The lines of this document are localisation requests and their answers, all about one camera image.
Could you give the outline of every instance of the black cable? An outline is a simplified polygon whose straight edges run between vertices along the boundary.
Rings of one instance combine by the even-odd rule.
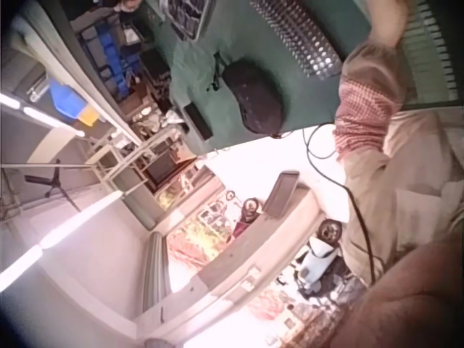
[[[351,190],[349,188],[347,188],[345,185],[341,184],[341,183],[338,183],[337,181],[335,181],[334,179],[332,178],[329,178],[326,174],[322,173],[316,166],[315,164],[312,162],[311,160],[311,157],[310,157],[310,154],[314,156],[314,154],[310,151],[310,142],[311,142],[311,139],[312,139],[312,135],[314,133],[316,133],[320,128],[322,128],[324,125],[333,125],[333,123],[330,123],[330,122],[327,122],[327,123],[322,123],[320,124],[315,130],[314,132],[312,132],[311,136],[309,137],[309,139],[306,141],[306,135],[305,135],[305,130],[302,129],[302,132],[303,132],[303,141],[304,141],[304,145],[306,146],[306,157],[307,157],[307,160],[308,162],[310,163],[310,165],[314,168],[314,170],[320,175],[322,176],[323,178],[325,178],[326,180],[330,181],[331,183],[334,183],[335,185],[337,185],[338,187],[341,187],[342,189],[344,189],[347,194],[348,194],[348,197],[349,197],[349,200],[351,201],[352,205],[353,205],[353,208],[355,210],[355,213],[356,213],[356,217],[357,219],[360,221],[360,226],[361,226],[361,229],[362,229],[362,234],[364,235],[364,239],[365,239],[365,243],[366,243],[366,247],[367,247],[367,250],[368,250],[368,256],[369,256],[369,266],[370,266],[370,279],[371,279],[371,285],[373,285],[375,282],[376,282],[376,274],[374,272],[374,256],[373,256],[373,253],[372,253],[372,246],[370,245],[370,239],[369,239],[369,233],[368,233],[368,228],[366,227],[365,225],[365,222],[364,222],[364,219],[363,219],[363,216],[361,215],[361,211],[359,209],[359,207],[357,206],[356,204],[356,200],[355,200],[355,196],[353,195],[353,193],[351,192]]]
[[[328,158],[331,158],[331,157],[335,154],[335,152],[336,152],[336,150],[334,150],[331,154],[329,154],[329,155],[327,155],[327,156],[321,157],[321,156],[318,156],[318,155],[314,154],[314,152],[312,152],[311,149],[310,149],[310,145],[309,145],[309,144],[311,144],[312,137],[318,132],[319,128],[322,128],[324,125],[333,125],[333,123],[327,122],[327,123],[323,123],[323,124],[319,125],[319,126],[311,133],[310,138],[307,140],[307,143],[308,143],[308,146],[306,147],[307,152],[309,152],[309,153],[311,154],[311,156],[313,156],[314,158],[317,158],[318,160],[326,160],[326,159],[328,159]]]

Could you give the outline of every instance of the green desk mat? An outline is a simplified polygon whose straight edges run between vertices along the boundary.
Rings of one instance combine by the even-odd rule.
[[[353,1],[304,2],[342,59],[367,37],[370,26]],[[188,141],[193,152],[203,154],[259,138],[242,125],[239,106],[223,83],[219,91],[207,91],[214,74],[213,54],[217,51],[226,62],[246,57],[270,72],[283,95],[287,117],[284,131],[333,120],[339,105],[339,76],[325,81],[307,78],[249,0],[213,0],[211,10],[196,43],[182,42],[168,21],[147,16],[154,31],[154,46],[171,67],[172,98],[182,107],[194,102],[214,134],[203,144]]]

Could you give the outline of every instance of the metal grille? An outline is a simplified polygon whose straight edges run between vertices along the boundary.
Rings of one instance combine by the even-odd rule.
[[[412,70],[418,102],[458,99],[450,55],[430,6],[418,1],[402,39],[402,48]]]
[[[298,0],[251,0],[250,4],[274,29],[307,77],[321,80],[341,72],[341,60],[331,43]]]

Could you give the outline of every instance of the tripod stand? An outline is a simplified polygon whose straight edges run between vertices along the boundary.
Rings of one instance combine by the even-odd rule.
[[[51,192],[54,189],[59,189],[61,191],[62,195],[68,200],[68,202],[71,203],[71,205],[78,212],[80,212],[79,207],[74,203],[74,201],[67,194],[67,192],[61,187],[61,181],[59,180],[59,168],[58,167],[54,168],[53,178],[52,179],[42,178],[41,176],[35,176],[35,175],[24,175],[24,179],[25,179],[26,183],[37,183],[39,185],[50,186],[49,191],[45,193],[46,198],[50,198]]]

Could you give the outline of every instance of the hand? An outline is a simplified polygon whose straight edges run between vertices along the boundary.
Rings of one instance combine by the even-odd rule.
[[[396,47],[409,17],[408,0],[367,0],[372,29],[369,38],[388,47]]]

